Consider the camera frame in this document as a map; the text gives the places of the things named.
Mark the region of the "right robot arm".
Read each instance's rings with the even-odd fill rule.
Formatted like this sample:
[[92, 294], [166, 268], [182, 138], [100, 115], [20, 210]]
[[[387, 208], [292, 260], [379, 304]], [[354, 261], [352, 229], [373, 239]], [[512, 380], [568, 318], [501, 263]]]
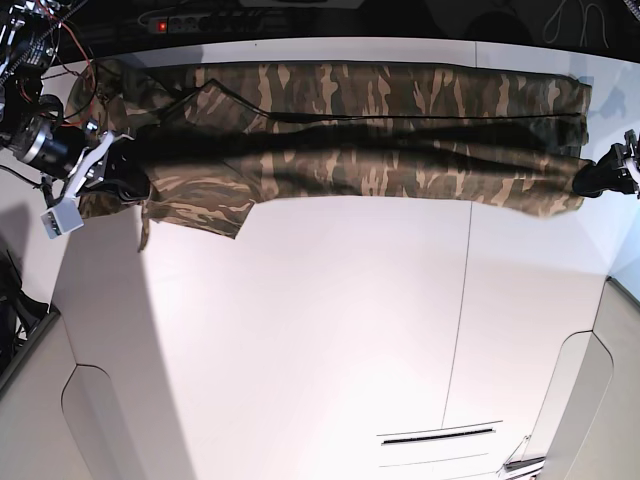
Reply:
[[47, 206], [61, 203], [53, 183], [76, 199], [106, 193], [122, 203], [136, 203], [150, 192], [147, 176], [120, 152], [104, 152], [96, 159], [92, 110], [97, 99], [98, 74], [88, 64], [81, 76], [88, 99], [71, 113], [62, 101], [43, 91], [47, 71], [58, 56], [61, 33], [81, 1], [4, 1], [1, 4], [1, 147], [40, 174], [33, 182]]

